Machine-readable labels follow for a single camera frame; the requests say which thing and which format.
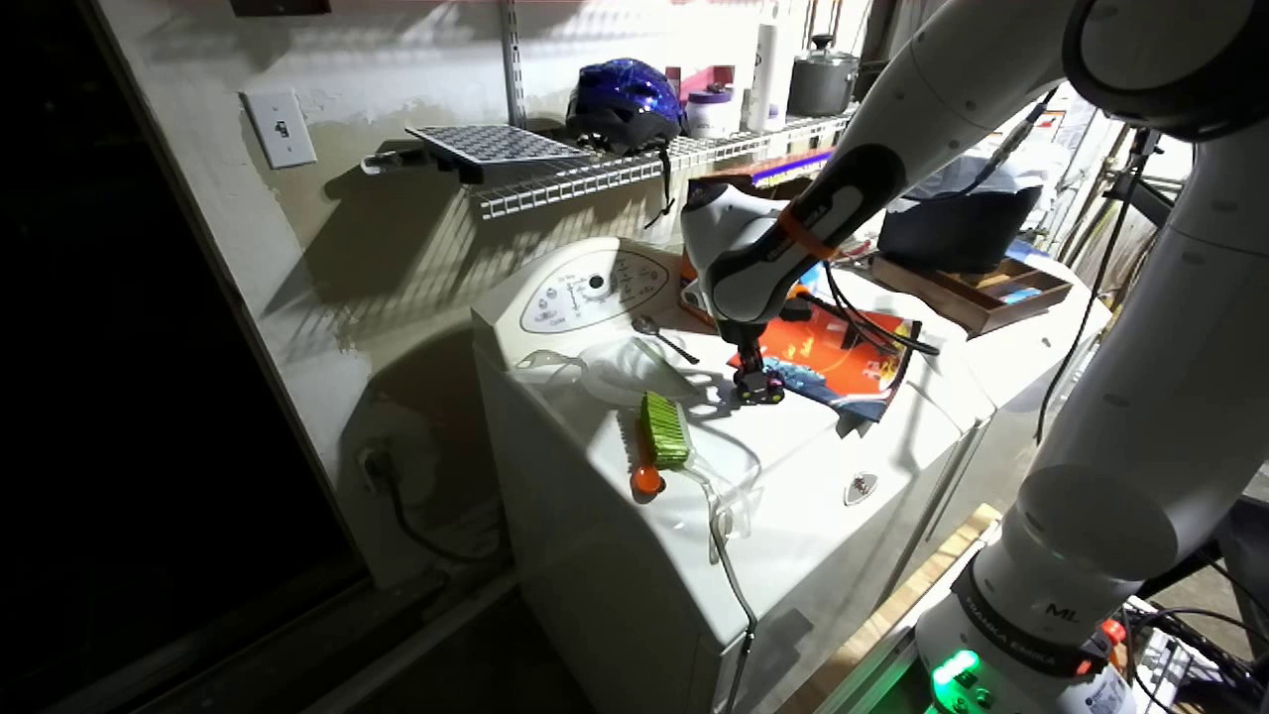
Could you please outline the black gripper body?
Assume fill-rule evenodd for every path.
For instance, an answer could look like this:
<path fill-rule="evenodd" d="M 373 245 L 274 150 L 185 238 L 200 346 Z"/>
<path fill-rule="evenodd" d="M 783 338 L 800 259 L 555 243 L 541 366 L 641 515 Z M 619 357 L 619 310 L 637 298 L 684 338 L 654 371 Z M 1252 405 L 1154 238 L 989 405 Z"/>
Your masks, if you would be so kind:
<path fill-rule="evenodd" d="M 764 371 L 760 334 L 764 334 L 764 323 L 725 319 L 725 342 L 739 349 L 739 376 Z"/>

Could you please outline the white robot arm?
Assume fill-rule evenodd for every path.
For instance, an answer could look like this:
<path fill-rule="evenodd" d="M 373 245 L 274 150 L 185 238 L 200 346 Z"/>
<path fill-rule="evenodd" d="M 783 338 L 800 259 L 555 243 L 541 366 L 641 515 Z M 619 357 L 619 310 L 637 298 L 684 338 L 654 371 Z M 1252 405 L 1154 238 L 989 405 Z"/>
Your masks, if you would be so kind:
<path fill-rule="evenodd" d="M 701 265 L 701 300 L 748 346 L 805 269 L 1052 85 L 1189 150 L 1002 535 L 956 581 L 996 649 L 1066 675 L 1269 461 L 1269 0 L 947 0 L 853 105 L 824 171 Z"/>

